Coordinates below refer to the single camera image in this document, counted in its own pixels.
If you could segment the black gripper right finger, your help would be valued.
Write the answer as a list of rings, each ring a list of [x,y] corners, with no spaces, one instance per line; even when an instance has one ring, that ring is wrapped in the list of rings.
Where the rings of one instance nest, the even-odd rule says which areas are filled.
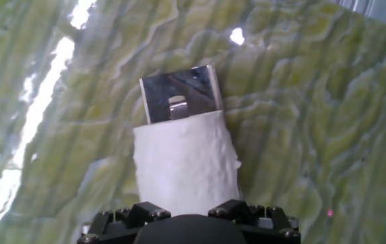
[[[232,224],[248,244],[300,244],[299,221],[283,208],[229,200],[208,211],[208,216]]]

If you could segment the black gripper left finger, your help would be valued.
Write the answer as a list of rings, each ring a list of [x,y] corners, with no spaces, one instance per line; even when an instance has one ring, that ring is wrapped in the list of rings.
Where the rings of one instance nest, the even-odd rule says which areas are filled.
[[[97,212],[77,244],[133,244],[146,224],[170,217],[168,210],[149,201],[115,211]]]

